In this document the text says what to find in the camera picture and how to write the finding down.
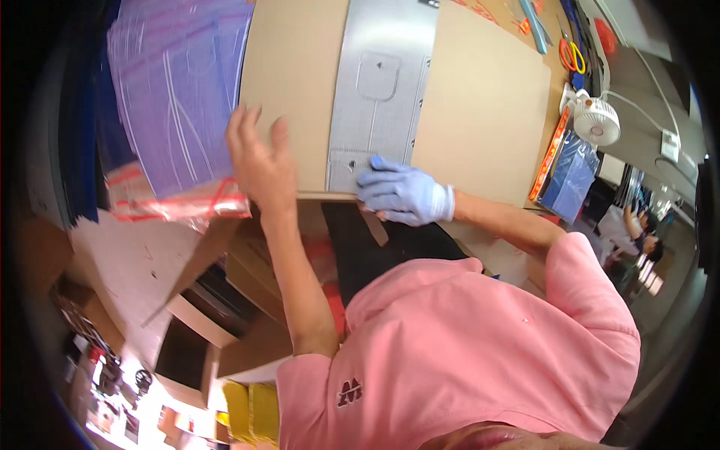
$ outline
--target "blue plastic sheet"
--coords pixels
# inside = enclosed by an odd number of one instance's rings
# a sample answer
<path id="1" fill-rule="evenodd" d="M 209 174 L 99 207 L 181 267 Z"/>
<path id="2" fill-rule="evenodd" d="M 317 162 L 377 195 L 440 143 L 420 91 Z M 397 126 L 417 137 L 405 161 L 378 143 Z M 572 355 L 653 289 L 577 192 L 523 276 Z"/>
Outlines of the blue plastic sheet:
<path id="1" fill-rule="evenodd" d="M 230 0 L 122 3 L 107 33 L 117 110 L 157 199 L 232 175 L 224 131 L 252 12 Z"/>
<path id="2" fill-rule="evenodd" d="M 600 159 L 593 147 L 570 130 L 565 135 L 555 172 L 539 203 L 572 224 L 599 165 Z"/>

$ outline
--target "gloved hand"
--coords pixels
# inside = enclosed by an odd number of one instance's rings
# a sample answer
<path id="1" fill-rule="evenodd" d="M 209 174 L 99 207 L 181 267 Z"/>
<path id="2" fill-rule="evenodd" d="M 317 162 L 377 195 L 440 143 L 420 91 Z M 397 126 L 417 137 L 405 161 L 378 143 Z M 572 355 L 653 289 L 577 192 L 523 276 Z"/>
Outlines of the gloved hand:
<path id="1" fill-rule="evenodd" d="M 379 217 L 419 227 L 451 221 L 455 211 L 452 186 L 442 186 L 419 168 L 370 158 L 373 171 L 358 178 L 358 199 Z"/>

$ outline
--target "window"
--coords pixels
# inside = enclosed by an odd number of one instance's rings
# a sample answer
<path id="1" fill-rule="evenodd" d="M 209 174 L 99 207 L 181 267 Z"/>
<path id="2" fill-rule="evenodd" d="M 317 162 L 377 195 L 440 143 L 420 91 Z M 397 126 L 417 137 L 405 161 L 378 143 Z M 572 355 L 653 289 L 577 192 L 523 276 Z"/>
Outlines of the window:
<path id="1" fill-rule="evenodd" d="M 637 279 L 647 288 L 648 292 L 653 296 L 657 295 L 662 287 L 662 278 L 652 271 L 655 263 L 647 260 L 647 255 L 643 253 L 635 263 L 640 268 Z"/>

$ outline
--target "fan cord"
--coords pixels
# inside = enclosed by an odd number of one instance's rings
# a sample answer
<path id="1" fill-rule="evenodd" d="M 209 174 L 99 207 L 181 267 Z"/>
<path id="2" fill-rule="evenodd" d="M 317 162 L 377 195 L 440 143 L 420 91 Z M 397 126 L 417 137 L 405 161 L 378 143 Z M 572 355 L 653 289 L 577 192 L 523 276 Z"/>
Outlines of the fan cord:
<path id="1" fill-rule="evenodd" d="M 606 94 L 610 94 L 610 95 L 612 95 L 612 96 L 615 96 L 615 97 L 619 98 L 620 100 L 626 102 L 627 104 L 630 104 L 631 106 L 636 107 L 638 111 L 640 111 L 645 117 L 647 117 L 647 119 L 648 119 L 650 122 L 652 122 L 652 124 L 655 126 L 655 128 L 657 128 L 658 130 L 660 130 L 660 132 L 665 131 L 665 129 L 664 129 L 663 127 L 661 127 L 660 124 L 658 124 L 657 122 L 655 122 L 655 120 L 654 120 L 652 117 L 650 117 L 650 114 L 647 114 L 644 109 L 642 109 L 640 106 L 638 106 L 637 103 L 633 102 L 632 100 L 628 99 L 627 97 L 624 97 L 624 96 L 621 96 L 620 94 L 617 94 L 616 92 L 603 91 L 603 95 L 606 95 Z"/>
<path id="2" fill-rule="evenodd" d="M 667 107 L 667 111 L 670 113 L 670 118 L 672 119 L 672 124 L 675 126 L 675 134 L 680 137 L 680 130 L 678 129 L 678 122 L 675 120 L 675 115 L 672 113 L 672 108 L 670 107 L 670 103 L 667 101 L 667 97 L 665 97 L 665 93 L 662 91 L 662 88 L 660 87 L 660 83 L 657 81 L 657 78 L 655 78 L 655 74 L 650 68 L 650 64 L 647 63 L 645 60 L 645 57 L 640 53 L 640 50 L 637 49 L 637 47 L 633 47 L 635 49 L 635 53 L 640 57 L 643 64 L 647 68 L 647 71 L 650 72 L 650 76 L 652 77 L 652 80 L 655 82 L 655 86 L 657 86 L 657 90 L 660 92 L 660 96 L 662 97 L 662 100 L 665 102 L 665 106 Z"/>

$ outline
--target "pink t-shirt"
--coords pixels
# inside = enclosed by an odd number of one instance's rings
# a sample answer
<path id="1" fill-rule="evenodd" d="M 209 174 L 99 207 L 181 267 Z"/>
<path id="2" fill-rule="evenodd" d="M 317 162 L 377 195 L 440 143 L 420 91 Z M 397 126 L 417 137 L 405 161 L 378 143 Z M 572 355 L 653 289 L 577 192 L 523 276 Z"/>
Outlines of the pink t-shirt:
<path id="1" fill-rule="evenodd" d="M 415 450 L 486 420 L 599 441 L 630 396 L 640 337 L 587 238 L 550 249 L 547 301 L 481 270 L 413 260 L 361 290 L 334 359 L 279 367 L 281 448 Z"/>

